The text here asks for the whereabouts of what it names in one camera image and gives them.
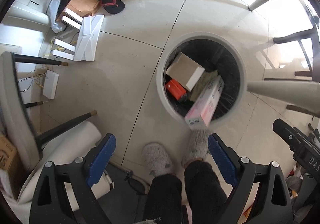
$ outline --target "white modem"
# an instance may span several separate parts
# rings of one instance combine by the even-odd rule
[[[42,94],[49,99],[54,99],[56,95],[58,78],[59,78],[59,74],[53,71],[47,70],[47,73],[45,75]]]

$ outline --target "flip-flop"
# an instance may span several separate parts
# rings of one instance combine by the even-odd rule
[[[125,7],[124,2],[121,0],[100,0],[99,4],[111,14],[119,13]]]

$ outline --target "tile floor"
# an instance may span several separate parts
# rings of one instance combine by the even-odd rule
[[[60,74],[56,98],[41,107],[41,131],[54,127],[93,109],[90,119],[102,134],[117,138],[113,160],[151,182],[143,166],[141,150],[151,141],[161,142],[183,179],[180,160],[190,130],[175,122],[161,104],[156,90],[155,71],[163,52],[180,36],[205,31],[228,40],[241,55],[248,80],[264,77],[293,77],[305,69],[303,53],[297,42],[273,44],[275,36],[311,28],[298,0],[271,0],[249,12],[254,0],[122,0],[123,12],[105,19],[94,62],[70,62],[55,68]],[[310,43],[304,41],[310,52]],[[317,120],[287,111],[286,104],[247,92],[233,117],[213,129],[239,156],[255,163],[276,160],[285,175],[294,165],[288,145],[272,131],[281,118],[308,133],[307,125]],[[218,171],[211,157],[208,161]],[[229,194],[230,185],[221,185]],[[253,202],[252,188],[248,205]]]

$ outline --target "black trash bag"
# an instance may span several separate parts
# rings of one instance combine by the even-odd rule
[[[232,108],[240,90],[240,72],[235,58],[224,46],[217,42],[207,39],[191,40],[181,44],[173,51],[167,61],[165,70],[171,65],[179,52],[204,67],[206,72],[217,70],[218,74],[221,75],[225,85],[212,120],[222,117]],[[164,82],[167,83],[170,79],[164,71]],[[167,90],[166,93],[175,111],[185,117],[194,102],[187,100],[179,103]]]

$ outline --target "cardboard packaging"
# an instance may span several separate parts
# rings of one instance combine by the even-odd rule
[[[183,102],[187,99],[186,90],[175,79],[170,80],[165,88],[174,96],[178,102]]]
[[[209,126],[223,87],[224,82],[221,76],[218,75],[218,77],[210,81],[208,86],[202,91],[184,118],[191,129],[201,129],[204,126]]]
[[[203,72],[202,66],[180,52],[167,69],[166,74],[178,81],[186,90],[191,91]]]
[[[23,169],[17,149],[0,133],[0,183],[1,189],[15,200],[19,196]]]
[[[68,16],[65,13],[67,8],[81,17],[85,17],[94,15],[100,8],[100,5],[98,0],[61,0],[57,21],[61,21],[63,15]]]
[[[190,101],[196,102],[202,90],[209,84],[211,80],[215,79],[217,76],[218,76],[217,70],[213,72],[204,72],[192,90]]]

